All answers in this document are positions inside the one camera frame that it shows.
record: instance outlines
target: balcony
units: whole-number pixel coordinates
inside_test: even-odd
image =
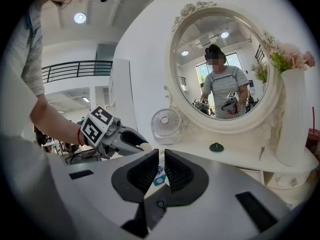
[[[112,64],[107,60],[82,60],[50,65],[42,68],[42,80],[45,84],[70,78],[110,76]]]

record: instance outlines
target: recessed light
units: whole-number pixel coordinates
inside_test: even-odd
[[[90,102],[86,97],[82,97],[85,102]]]
[[[83,12],[79,12],[76,15],[74,15],[74,21],[78,24],[84,23],[86,19],[87,17]]]
[[[187,50],[184,50],[183,52],[181,52],[182,56],[187,56],[189,54],[189,52]]]
[[[223,32],[222,34],[221,34],[221,37],[222,38],[227,38],[229,36],[229,33],[228,32]]]

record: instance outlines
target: white vase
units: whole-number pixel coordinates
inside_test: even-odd
[[[308,137],[308,103],[305,72],[298,68],[281,74],[285,86],[285,111],[276,158],[286,166],[295,166],[303,156]]]

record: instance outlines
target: gray t-shirt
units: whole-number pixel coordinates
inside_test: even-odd
[[[45,93],[40,17],[41,6],[31,5],[15,27],[1,62],[1,70],[15,71],[36,96]]]
[[[246,113],[245,105],[240,106],[238,115],[229,114],[228,111],[222,110],[226,103],[226,97],[229,93],[237,92],[239,95],[239,86],[248,85],[249,81],[243,71],[231,65],[225,66],[225,72],[216,74],[212,71],[205,78],[202,93],[213,94],[215,117],[217,119],[233,119]]]

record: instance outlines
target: electric fan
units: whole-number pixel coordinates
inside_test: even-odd
[[[183,137],[182,118],[173,109],[164,108],[156,112],[150,126],[154,139],[160,144],[175,144]]]

